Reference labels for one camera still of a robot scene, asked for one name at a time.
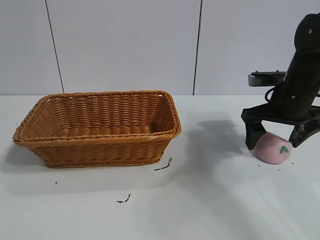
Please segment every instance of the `white wall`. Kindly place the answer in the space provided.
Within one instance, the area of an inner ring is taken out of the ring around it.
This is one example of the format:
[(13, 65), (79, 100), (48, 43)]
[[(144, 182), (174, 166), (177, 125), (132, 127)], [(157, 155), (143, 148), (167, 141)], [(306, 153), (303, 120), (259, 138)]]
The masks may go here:
[(1, 0), (0, 34), (0, 95), (62, 92), (44, 0)]
[(319, 0), (203, 0), (195, 94), (264, 94), (248, 74), (286, 71), (298, 24), (319, 12)]
[(191, 95), (200, 0), (48, 0), (66, 92)]

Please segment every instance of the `wicker basket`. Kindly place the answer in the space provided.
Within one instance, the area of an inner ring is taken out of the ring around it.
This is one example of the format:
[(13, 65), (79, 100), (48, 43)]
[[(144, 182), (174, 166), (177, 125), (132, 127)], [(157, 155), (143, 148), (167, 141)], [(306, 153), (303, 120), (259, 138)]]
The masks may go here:
[(157, 163), (181, 132), (163, 91), (53, 94), (39, 100), (13, 140), (49, 168)]

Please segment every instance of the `small black twig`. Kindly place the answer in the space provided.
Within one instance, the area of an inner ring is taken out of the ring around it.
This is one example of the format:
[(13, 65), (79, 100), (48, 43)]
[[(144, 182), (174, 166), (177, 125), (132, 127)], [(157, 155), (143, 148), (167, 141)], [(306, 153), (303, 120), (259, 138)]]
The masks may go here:
[(116, 201), (116, 202), (119, 203), (119, 204), (126, 203), (126, 202), (128, 202), (130, 196), (131, 196), (131, 194), (128, 195), (128, 198), (125, 201)]
[(167, 166), (164, 166), (164, 167), (161, 167), (161, 168), (157, 168), (157, 169), (155, 169), (155, 171), (166, 169), (166, 168), (170, 167), (171, 162), (172, 162), (172, 157), (169, 158)]

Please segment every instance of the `black robotic gripper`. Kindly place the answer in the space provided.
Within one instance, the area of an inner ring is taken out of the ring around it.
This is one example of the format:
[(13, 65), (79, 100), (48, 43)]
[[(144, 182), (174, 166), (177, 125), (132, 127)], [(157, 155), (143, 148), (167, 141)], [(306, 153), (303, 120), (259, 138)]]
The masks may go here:
[(248, 77), (251, 87), (273, 86), (265, 94), (265, 104), (242, 111), (249, 150), (266, 133), (262, 121), (294, 126), (289, 138), (294, 148), (320, 132), (320, 106), (312, 105), (320, 91), (320, 13), (308, 14), (300, 22), (294, 46), (287, 72), (256, 71)]

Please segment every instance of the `white tabletop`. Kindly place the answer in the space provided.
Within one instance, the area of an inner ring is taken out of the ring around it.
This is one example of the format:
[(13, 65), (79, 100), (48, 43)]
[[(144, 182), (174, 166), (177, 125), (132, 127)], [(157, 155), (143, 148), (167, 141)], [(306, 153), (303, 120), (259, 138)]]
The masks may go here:
[(281, 165), (253, 158), (241, 112), (263, 96), (176, 96), (183, 130), (159, 163), (81, 169), (46, 168), (13, 144), (39, 98), (0, 96), (0, 239), (319, 239), (320, 134)]

